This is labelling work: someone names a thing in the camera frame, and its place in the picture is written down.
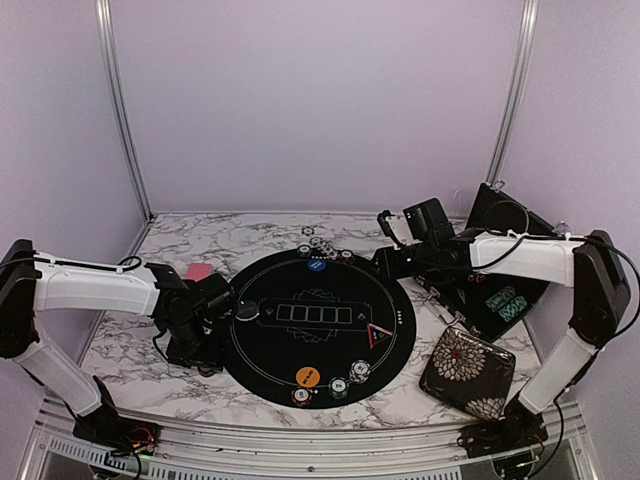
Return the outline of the orange big blind button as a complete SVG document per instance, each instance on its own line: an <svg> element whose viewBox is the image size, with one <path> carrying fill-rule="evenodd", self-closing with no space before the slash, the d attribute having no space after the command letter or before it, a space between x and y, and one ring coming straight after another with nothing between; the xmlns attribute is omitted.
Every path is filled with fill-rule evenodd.
<svg viewBox="0 0 640 480"><path fill-rule="evenodd" d="M296 372L295 380L300 387L312 388L319 384L321 375L315 367L304 366Z"/></svg>

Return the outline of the red playing card deck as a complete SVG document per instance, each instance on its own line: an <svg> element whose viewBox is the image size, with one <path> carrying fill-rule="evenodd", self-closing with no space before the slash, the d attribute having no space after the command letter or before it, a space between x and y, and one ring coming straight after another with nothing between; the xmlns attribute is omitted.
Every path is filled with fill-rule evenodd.
<svg viewBox="0 0 640 480"><path fill-rule="evenodd" d="M192 263L188 266L187 272L184 275L186 281L199 282L213 272L213 266L207 263Z"/></svg>

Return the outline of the green fifty poker chip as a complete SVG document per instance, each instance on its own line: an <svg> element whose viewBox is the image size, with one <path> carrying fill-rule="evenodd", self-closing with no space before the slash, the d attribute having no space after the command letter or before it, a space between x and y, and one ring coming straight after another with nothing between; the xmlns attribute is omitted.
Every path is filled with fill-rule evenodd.
<svg viewBox="0 0 640 480"><path fill-rule="evenodd" d="M302 258L308 258L311 255L311 247L309 245L300 245L297 248L297 253Z"/></svg>

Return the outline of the blue small blind button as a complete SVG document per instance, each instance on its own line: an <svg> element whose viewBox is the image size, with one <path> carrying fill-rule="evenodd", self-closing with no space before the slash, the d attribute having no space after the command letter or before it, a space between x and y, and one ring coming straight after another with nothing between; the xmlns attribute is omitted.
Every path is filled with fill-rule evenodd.
<svg viewBox="0 0 640 480"><path fill-rule="evenodd" d="M327 263L321 259L312 259L307 266L313 272L321 272L326 269Z"/></svg>

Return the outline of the red triangular marker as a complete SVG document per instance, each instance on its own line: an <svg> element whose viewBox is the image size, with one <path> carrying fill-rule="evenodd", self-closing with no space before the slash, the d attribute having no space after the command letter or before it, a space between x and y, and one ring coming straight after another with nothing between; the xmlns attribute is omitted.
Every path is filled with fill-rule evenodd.
<svg viewBox="0 0 640 480"><path fill-rule="evenodd" d="M394 337L393 332L371 323L367 325L367 335L370 349L374 349L384 340L390 340Z"/></svg>

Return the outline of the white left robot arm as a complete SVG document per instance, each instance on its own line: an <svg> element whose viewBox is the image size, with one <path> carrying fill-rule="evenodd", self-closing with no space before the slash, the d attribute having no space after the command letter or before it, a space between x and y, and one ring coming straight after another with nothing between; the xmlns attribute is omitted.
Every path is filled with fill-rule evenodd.
<svg viewBox="0 0 640 480"><path fill-rule="evenodd" d="M185 280L168 264L89 263L38 252L16 241L1 262L1 356L55 393L71 412L78 438L133 450L154 443L157 425L119 414L96 376L85 373L37 321L39 312L113 311L153 321L169 334L168 363L204 376L223 368L222 329L236 309L219 274Z"/></svg>

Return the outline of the blue orange chip stack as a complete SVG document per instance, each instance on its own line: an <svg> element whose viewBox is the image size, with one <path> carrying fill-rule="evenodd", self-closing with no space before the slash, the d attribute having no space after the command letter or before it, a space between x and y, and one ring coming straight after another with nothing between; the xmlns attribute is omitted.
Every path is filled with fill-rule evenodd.
<svg viewBox="0 0 640 480"><path fill-rule="evenodd" d="M354 384L362 384L369 379L371 366L365 360L354 361L349 369L349 380Z"/></svg>

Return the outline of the red black hundred chip stack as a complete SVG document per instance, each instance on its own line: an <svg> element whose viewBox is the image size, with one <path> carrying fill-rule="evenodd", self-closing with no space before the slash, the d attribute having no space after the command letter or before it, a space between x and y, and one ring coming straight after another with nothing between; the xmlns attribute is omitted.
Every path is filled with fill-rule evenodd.
<svg viewBox="0 0 640 480"><path fill-rule="evenodd" d="M354 261L354 254L351 250L342 250L339 260L344 264L351 264Z"/></svg>

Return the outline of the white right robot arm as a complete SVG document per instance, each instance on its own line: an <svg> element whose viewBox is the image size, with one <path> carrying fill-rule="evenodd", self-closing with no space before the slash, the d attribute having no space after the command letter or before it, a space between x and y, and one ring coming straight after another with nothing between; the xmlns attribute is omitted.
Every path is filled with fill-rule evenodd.
<svg viewBox="0 0 640 480"><path fill-rule="evenodd" d="M598 355L630 326L630 281L639 272L603 230L557 228L515 199L480 196L462 230L438 199L377 217L388 247L376 251L385 278L415 280L450 316L420 384L475 418L461 431L472 455L546 438L544 411L579 382ZM568 323L539 369L516 393L515 363L496 343L559 287L571 295Z"/></svg>

